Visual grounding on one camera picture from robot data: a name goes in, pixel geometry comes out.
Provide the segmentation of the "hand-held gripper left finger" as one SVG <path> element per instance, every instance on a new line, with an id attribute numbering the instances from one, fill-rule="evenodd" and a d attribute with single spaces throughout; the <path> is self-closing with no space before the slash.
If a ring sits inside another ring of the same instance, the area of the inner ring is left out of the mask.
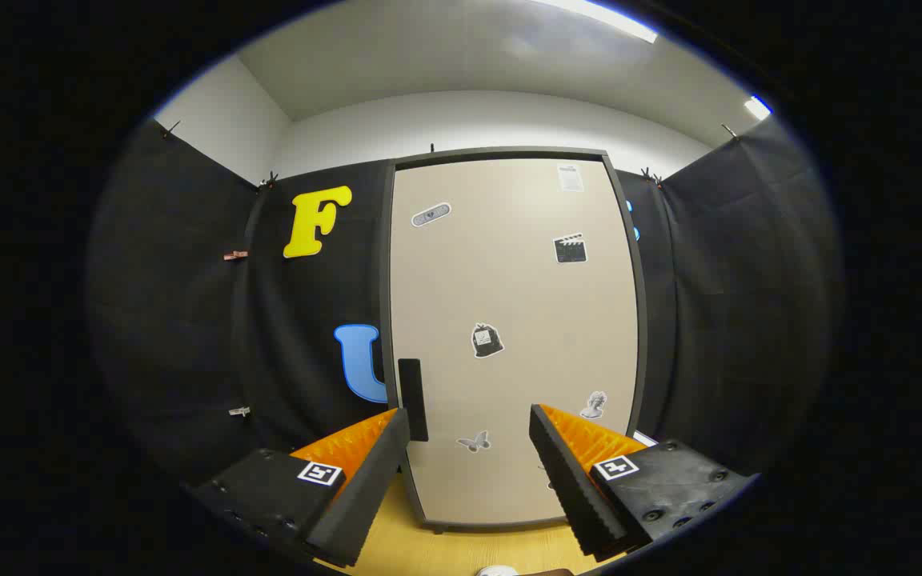
<path id="1" fill-rule="evenodd" d="M 294 452 L 251 452 L 190 492 L 279 554 L 354 566 L 409 441 L 407 410 L 394 408 Z"/>

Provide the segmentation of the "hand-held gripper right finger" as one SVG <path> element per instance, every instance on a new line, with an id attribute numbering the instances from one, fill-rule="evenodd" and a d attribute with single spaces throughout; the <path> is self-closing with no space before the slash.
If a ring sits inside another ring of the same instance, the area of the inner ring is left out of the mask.
<path id="1" fill-rule="evenodd" d="M 594 560 L 687 533 L 755 481 L 680 440 L 644 442 L 545 404 L 531 405 L 528 437 Z"/>

